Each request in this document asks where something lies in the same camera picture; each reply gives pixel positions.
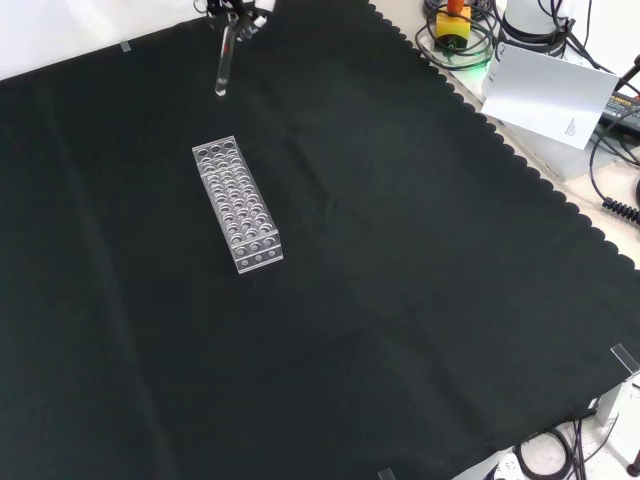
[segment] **black cloth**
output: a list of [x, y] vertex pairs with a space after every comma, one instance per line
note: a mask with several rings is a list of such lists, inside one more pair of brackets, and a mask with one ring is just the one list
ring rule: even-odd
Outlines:
[[[640, 356], [632, 263], [364, 0], [281, 0], [222, 99], [205, 21], [131, 46], [0, 83], [2, 478], [444, 480]], [[227, 135], [285, 256], [245, 275]]]

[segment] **white paper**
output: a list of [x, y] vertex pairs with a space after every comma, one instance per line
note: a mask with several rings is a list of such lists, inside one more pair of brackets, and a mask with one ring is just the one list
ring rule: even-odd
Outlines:
[[615, 75], [505, 45], [482, 113], [584, 149]]

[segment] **black wire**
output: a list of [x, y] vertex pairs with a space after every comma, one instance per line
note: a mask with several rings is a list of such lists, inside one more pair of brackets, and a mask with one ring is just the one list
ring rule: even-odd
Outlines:
[[615, 127], [616, 125], [618, 125], [622, 120], [624, 120], [627, 117], [630, 117], [631, 115], [634, 115], [636, 113], [640, 112], [640, 107], [631, 110], [627, 113], [625, 113], [624, 115], [622, 115], [621, 117], [616, 118], [613, 122], [611, 122], [609, 125], [607, 125], [607, 127], [601, 131], [596, 133], [596, 136], [598, 137], [597, 140], [594, 142], [593, 145], [593, 149], [591, 150], [591, 156], [589, 157], [589, 179], [591, 180], [591, 185], [593, 185], [593, 189], [596, 191], [596, 193], [598, 194], [598, 196], [602, 199], [602, 200], [606, 200], [607, 197], [605, 197], [602, 192], [600, 191], [600, 189], [598, 188], [598, 185], [596, 185], [596, 180], [593, 177], [593, 159], [596, 156], [596, 150], [598, 149], [598, 145], [600, 145], [600, 142], [602, 142], [604, 140], [604, 136], [609, 133], [611, 131], [611, 129], [613, 127]]
[[[604, 446], [611, 438], [611, 434], [613, 433], [613, 429], [616, 427], [618, 423], [618, 419], [620, 415], [618, 415], [611, 425], [607, 436], [604, 441], [600, 444], [600, 446], [587, 458], [584, 457], [583, 450], [583, 442], [582, 442], [582, 419], [578, 422], [573, 421], [573, 433], [574, 433], [574, 441], [573, 447], [569, 446], [569, 442], [565, 438], [565, 436], [556, 428], [547, 429], [540, 434], [533, 435], [523, 442], [517, 444], [514, 448], [514, 453], [518, 458], [518, 463], [520, 463], [520, 468], [522, 469], [522, 473], [524, 473], [528, 478], [532, 480], [569, 480], [573, 475], [576, 476], [576, 480], [587, 480], [587, 469], [586, 464], [589, 460], [591, 460], [600, 450], [604, 448]], [[524, 459], [522, 458], [522, 445], [533, 440], [534, 438], [539, 437], [543, 434], [549, 434], [558, 440], [565, 454], [565, 461], [560, 470], [555, 473], [551, 473], [548, 475], [542, 475], [531, 471], [531, 469], [527, 466]]]
[[609, 438], [611, 437], [611, 434], [613, 433], [613, 429], [616, 428], [616, 423], [618, 423], [618, 419], [620, 418], [620, 414], [618, 414], [618, 416], [616, 417], [616, 419], [613, 421], [613, 425], [611, 425], [611, 428], [609, 429], [609, 433], [607, 433], [607, 436], [605, 437], [604, 441], [600, 444], [600, 446], [596, 449], [595, 452], [593, 452], [591, 455], [589, 455], [586, 460], [584, 461], [584, 463], [587, 463], [589, 460], [591, 460], [596, 453], [598, 453], [600, 450], [602, 450], [604, 448], [604, 446], [607, 444], [607, 442], [609, 441]]
[[196, 12], [201, 13], [202, 15], [207, 13], [207, 7], [204, 7], [204, 10], [200, 10], [196, 5], [198, 4], [198, 0], [193, 0], [193, 8]]
[[623, 138], [620, 138], [618, 139], [618, 143], [620, 143], [620, 146], [622, 147], [622, 149], [625, 152], [627, 152], [627, 154], [633, 160], [632, 165], [640, 166], [640, 161], [638, 160], [638, 157], [636, 157], [635, 154], [631, 151], [631, 149], [629, 148], [629, 145], [627, 145], [627, 142], [625, 142]]
[[593, 7], [593, 0], [589, 0], [589, 9], [587, 10], [587, 35], [584, 37], [584, 43], [582, 46], [587, 48], [587, 43], [589, 42], [589, 33], [591, 30], [591, 7]]
[[[564, 450], [564, 455], [565, 455], [565, 461], [562, 467], [560, 468], [560, 470], [548, 475], [542, 475], [542, 474], [533, 472], [529, 468], [529, 466], [525, 463], [524, 458], [522, 457], [522, 446], [525, 443], [530, 442], [534, 438], [537, 438], [543, 434], [553, 436], [562, 446], [562, 449]], [[560, 431], [555, 428], [546, 429], [542, 433], [535, 434], [529, 437], [528, 439], [526, 439], [525, 441], [518, 443], [515, 446], [513, 453], [515, 453], [516, 458], [518, 459], [518, 463], [520, 463], [520, 468], [522, 469], [522, 473], [524, 473], [531, 480], [564, 480], [567, 474], [571, 471], [571, 468], [574, 467], [574, 462], [573, 462], [574, 455], [571, 447], [569, 446], [569, 442], [567, 442], [567, 439], [564, 437], [564, 435], [562, 435], [562, 433], [560, 433]]]

